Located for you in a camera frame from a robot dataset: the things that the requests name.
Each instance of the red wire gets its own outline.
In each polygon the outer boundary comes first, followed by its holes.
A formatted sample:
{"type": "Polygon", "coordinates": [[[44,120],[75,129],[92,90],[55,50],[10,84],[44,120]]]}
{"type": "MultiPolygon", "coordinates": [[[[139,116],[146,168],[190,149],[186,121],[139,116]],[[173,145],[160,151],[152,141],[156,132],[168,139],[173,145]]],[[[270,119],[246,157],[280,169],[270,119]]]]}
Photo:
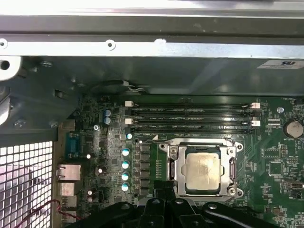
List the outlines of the red wire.
{"type": "Polygon", "coordinates": [[[62,215],[66,215],[66,216],[71,216],[77,220],[81,220],[80,217],[78,216],[75,216],[75,215],[72,215],[70,213],[67,213],[67,212],[63,212],[61,211],[61,206],[60,206],[60,201],[57,200],[57,199],[51,199],[49,201],[47,201],[45,204],[41,205],[40,207],[36,208],[34,211],[32,211],[31,213],[29,213],[26,217],[24,217],[24,219],[17,224],[17,226],[15,226],[15,228],[19,228],[26,220],[28,220],[30,217],[32,217],[33,214],[35,214],[37,211],[40,211],[42,208],[44,208],[47,204],[49,203],[52,203],[52,202],[56,202],[58,204],[57,208],[56,208],[56,211],[59,213],[59,214],[62,214],[62,215]]]}

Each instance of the gray metal sheet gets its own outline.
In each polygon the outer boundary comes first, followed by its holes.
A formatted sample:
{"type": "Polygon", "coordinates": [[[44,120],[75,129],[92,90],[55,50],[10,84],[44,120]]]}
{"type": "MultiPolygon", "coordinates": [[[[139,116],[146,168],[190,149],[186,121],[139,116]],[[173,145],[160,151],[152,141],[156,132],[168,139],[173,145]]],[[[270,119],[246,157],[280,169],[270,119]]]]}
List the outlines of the gray metal sheet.
{"type": "MultiPolygon", "coordinates": [[[[257,69],[267,59],[52,57],[56,70],[84,85],[123,79],[150,86],[151,94],[180,95],[304,95],[304,68],[257,69]]],[[[116,93],[121,86],[96,92],[116,93]]]]}

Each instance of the metal bracket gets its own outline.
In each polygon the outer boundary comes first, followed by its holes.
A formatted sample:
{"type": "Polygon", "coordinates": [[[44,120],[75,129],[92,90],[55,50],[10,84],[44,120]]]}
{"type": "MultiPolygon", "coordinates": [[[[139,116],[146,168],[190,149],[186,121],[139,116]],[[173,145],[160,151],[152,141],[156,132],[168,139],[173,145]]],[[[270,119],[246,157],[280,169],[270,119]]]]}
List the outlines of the metal bracket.
{"type": "Polygon", "coordinates": [[[13,78],[20,70],[21,63],[20,56],[0,56],[0,81],[13,78]]]}
{"type": "Polygon", "coordinates": [[[227,201],[244,195],[238,189],[236,182],[237,152],[244,146],[231,139],[194,139],[176,138],[159,144],[159,149],[166,152],[169,159],[174,160],[174,179],[178,182],[177,193],[181,198],[187,197],[194,201],[227,201]],[[182,174],[182,167],[186,165],[186,150],[190,147],[216,148],[220,153],[220,166],[223,173],[220,176],[219,193],[216,195],[195,195],[186,192],[186,176],[182,174]]]}

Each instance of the capacitor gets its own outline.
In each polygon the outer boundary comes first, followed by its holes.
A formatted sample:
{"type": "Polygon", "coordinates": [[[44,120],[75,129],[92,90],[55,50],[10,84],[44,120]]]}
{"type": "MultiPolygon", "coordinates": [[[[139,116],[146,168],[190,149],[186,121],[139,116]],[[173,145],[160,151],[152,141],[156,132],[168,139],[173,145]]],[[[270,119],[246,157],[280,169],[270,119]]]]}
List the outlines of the capacitor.
{"type": "Polygon", "coordinates": [[[299,120],[291,119],[283,126],[284,134],[289,138],[299,138],[304,133],[303,125],[299,120]]]}
{"type": "Polygon", "coordinates": [[[132,139],[132,138],[133,138],[133,135],[130,134],[130,133],[128,133],[126,137],[127,137],[127,139],[132,139]]]}
{"type": "Polygon", "coordinates": [[[128,148],[124,148],[122,151],[123,156],[128,156],[130,153],[130,150],[128,148]]]}
{"type": "Polygon", "coordinates": [[[123,181],[127,181],[128,179],[129,179],[129,173],[128,172],[124,172],[123,174],[122,174],[122,180],[123,181]]]}
{"type": "Polygon", "coordinates": [[[96,199],[96,195],[95,195],[95,194],[92,194],[91,196],[89,196],[89,197],[87,198],[87,201],[88,201],[89,203],[91,203],[91,202],[93,202],[95,199],[96,199]]]}
{"type": "Polygon", "coordinates": [[[122,168],[123,168],[123,169],[128,169],[129,166],[130,166],[130,163],[129,163],[128,161],[124,161],[124,162],[122,163],[122,168]]]}
{"type": "Polygon", "coordinates": [[[91,159],[91,158],[94,158],[95,157],[95,154],[94,153],[88,153],[87,155],[86,155],[86,158],[87,159],[91,159]]]}
{"type": "Polygon", "coordinates": [[[128,183],[123,183],[122,184],[122,191],[128,191],[129,190],[129,184],[128,183]]]}
{"type": "Polygon", "coordinates": [[[109,117],[112,114],[111,110],[107,109],[104,112],[104,116],[109,117]]]}
{"type": "Polygon", "coordinates": [[[97,169],[97,172],[98,172],[99,174],[106,173],[106,167],[105,167],[105,166],[99,167],[99,168],[97,169]]]}
{"type": "Polygon", "coordinates": [[[89,196],[92,196],[93,193],[95,193],[96,191],[97,191],[96,188],[92,188],[91,190],[87,191],[87,194],[88,194],[89,196]]]}
{"type": "Polygon", "coordinates": [[[111,119],[109,117],[106,117],[104,119],[104,123],[107,124],[107,125],[109,125],[111,123],[111,119]]]}

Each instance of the white connector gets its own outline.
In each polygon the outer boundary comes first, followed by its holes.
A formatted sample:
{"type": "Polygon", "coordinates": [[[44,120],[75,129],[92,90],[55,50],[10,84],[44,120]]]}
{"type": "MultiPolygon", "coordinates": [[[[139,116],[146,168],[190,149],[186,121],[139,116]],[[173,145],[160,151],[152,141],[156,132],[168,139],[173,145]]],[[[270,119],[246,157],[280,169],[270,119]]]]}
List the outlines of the white connector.
{"type": "Polygon", "coordinates": [[[134,102],[133,101],[125,101],[124,102],[124,106],[125,107],[133,107],[134,106],[134,102]]]}
{"type": "Polygon", "coordinates": [[[252,108],[252,109],[260,109],[261,108],[261,104],[257,103],[257,102],[251,103],[250,104],[250,108],[252,108]]]}
{"type": "Polygon", "coordinates": [[[133,119],[132,119],[132,118],[126,118],[126,119],[124,120],[124,123],[125,123],[125,124],[133,124],[133,119]]]}
{"type": "Polygon", "coordinates": [[[251,126],[260,127],[261,126],[261,121],[260,120],[253,120],[253,121],[251,121],[251,126]]]}

